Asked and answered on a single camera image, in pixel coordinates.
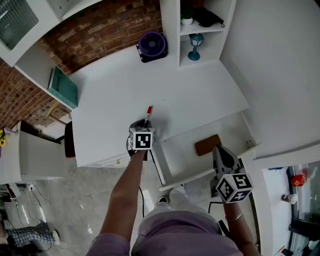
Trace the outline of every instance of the sneaker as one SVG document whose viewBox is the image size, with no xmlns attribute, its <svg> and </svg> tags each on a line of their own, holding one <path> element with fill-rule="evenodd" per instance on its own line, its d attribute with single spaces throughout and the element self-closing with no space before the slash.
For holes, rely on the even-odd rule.
<svg viewBox="0 0 320 256">
<path fill-rule="evenodd" d="M 60 235 L 56 229 L 52 231 L 52 235 L 55 240 L 55 244 L 60 245 Z"/>
<path fill-rule="evenodd" d="M 157 203 L 168 203 L 168 198 L 166 196 L 161 196 Z"/>
</svg>

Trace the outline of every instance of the open drawer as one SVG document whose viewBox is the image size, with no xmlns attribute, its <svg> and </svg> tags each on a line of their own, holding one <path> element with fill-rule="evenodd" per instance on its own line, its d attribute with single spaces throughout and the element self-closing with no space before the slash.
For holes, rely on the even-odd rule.
<svg viewBox="0 0 320 256">
<path fill-rule="evenodd" d="M 214 171 L 213 155 L 198 156 L 194 145 L 216 134 L 237 156 L 248 151 L 248 141 L 253 141 L 243 114 L 238 112 L 154 144 L 152 154 L 163 185 L 161 191 Z"/>
</svg>

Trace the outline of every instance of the wrist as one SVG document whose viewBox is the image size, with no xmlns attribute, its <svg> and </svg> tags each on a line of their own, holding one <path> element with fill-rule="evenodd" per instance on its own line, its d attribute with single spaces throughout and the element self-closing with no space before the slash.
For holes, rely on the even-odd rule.
<svg viewBox="0 0 320 256">
<path fill-rule="evenodd" d="M 135 158 L 143 158 L 144 155 L 145 155 L 145 150 L 139 150 L 138 152 L 136 152 L 132 157 L 135 157 Z"/>
</svg>

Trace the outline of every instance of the black bag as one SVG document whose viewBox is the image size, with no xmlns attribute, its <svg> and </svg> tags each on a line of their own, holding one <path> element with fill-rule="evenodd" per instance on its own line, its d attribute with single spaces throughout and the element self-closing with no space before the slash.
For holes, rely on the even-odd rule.
<svg viewBox="0 0 320 256">
<path fill-rule="evenodd" d="M 192 15 L 192 18 L 199 22 L 200 26 L 207 28 L 211 27 L 215 23 L 220 23 L 221 27 L 225 27 L 224 20 L 219 18 L 217 15 L 207 10 L 206 8 L 195 8 L 193 9 L 193 11 L 194 14 Z"/>
</svg>

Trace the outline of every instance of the white desk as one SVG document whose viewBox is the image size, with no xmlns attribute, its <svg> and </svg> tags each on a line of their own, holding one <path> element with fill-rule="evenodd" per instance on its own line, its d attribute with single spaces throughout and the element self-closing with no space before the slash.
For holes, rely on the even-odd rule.
<svg viewBox="0 0 320 256">
<path fill-rule="evenodd" d="M 133 47 L 82 68 L 71 79 L 79 88 L 72 111 L 78 166 L 127 154 L 129 125 L 153 105 L 157 140 L 196 129 L 248 107 L 220 61 L 177 70 L 170 55 L 142 63 Z"/>
<path fill-rule="evenodd" d="M 0 184 L 48 180 L 64 176 L 64 149 L 60 144 L 13 129 L 1 149 Z"/>
</svg>

